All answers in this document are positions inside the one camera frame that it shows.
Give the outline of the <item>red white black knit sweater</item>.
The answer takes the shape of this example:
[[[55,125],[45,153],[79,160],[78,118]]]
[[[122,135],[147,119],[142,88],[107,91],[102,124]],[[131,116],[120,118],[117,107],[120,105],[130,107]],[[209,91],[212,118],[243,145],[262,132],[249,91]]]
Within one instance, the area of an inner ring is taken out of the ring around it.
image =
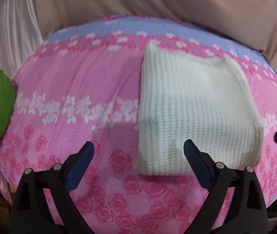
[[[138,107],[142,175],[189,175],[183,145],[229,168],[257,166],[264,126],[240,65],[231,58],[200,58],[145,48]]]

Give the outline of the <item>beige curtain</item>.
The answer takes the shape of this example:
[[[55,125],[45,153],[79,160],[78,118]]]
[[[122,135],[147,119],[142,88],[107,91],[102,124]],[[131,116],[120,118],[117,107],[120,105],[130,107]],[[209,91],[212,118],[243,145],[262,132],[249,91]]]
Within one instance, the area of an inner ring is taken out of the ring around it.
[[[277,69],[277,0],[35,0],[42,37],[112,14],[197,23],[261,52]]]

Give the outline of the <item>pink floral bed sheet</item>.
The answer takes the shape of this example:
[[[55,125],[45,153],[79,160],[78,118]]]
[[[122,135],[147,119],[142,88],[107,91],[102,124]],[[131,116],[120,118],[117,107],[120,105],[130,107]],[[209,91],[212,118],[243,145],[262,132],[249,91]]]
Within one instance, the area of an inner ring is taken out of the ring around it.
[[[14,76],[11,122],[0,171],[17,187],[23,171],[48,170],[94,144],[94,158],[73,202],[96,233],[183,233],[207,191],[192,176],[143,177],[138,146],[139,74],[145,46],[242,66],[265,127],[255,168],[266,204],[277,199],[277,72],[259,52],[204,28],[167,19],[112,16],[53,33]]]

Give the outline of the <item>white pleated curtain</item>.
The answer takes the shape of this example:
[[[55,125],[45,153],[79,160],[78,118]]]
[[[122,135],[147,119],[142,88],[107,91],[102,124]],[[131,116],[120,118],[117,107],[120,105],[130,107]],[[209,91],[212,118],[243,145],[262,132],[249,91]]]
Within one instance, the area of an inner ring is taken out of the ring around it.
[[[42,44],[34,0],[0,0],[0,69],[12,78]]]

